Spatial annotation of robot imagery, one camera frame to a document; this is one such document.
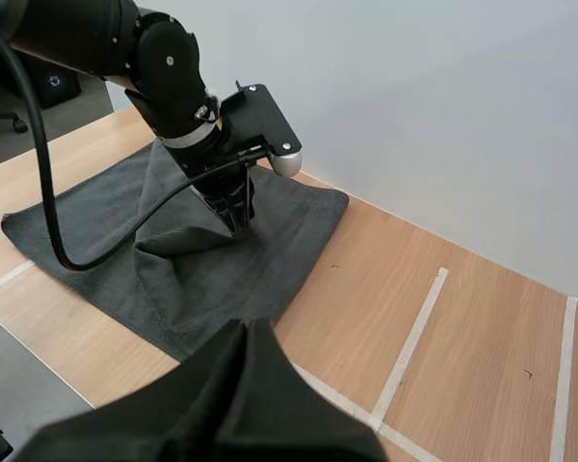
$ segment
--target floor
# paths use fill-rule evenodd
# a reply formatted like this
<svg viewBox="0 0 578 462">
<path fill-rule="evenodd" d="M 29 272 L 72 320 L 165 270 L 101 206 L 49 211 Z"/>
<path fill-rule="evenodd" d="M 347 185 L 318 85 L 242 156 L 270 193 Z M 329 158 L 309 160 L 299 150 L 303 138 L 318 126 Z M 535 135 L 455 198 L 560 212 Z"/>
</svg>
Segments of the floor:
<svg viewBox="0 0 578 462">
<path fill-rule="evenodd" d="M 42 112 L 49 141 L 88 125 L 114 111 L 105 83 L 100 79 L 80 75 L 82 93 L 53 108 Z M 0 88 L 0 111 L 15 111 L 28 122 L 23 101 Z M 34 147 L 30 131 L 18 135 L 9 120 L 0 120 L 0 163 Z"/>
<path fill-rule="evenodd" d="M 69 134 L 53 144 L 57 189 L 151 139 L 132 111 Z M 0 166 L 0 217 L 39 201 L 33 163 Z M 1 232 L 0 321 L 95 406 L 176 365 Z M 358 199 L 276 334 L 394 461 L 578 461 L 578 300 Z"/>
</svg>

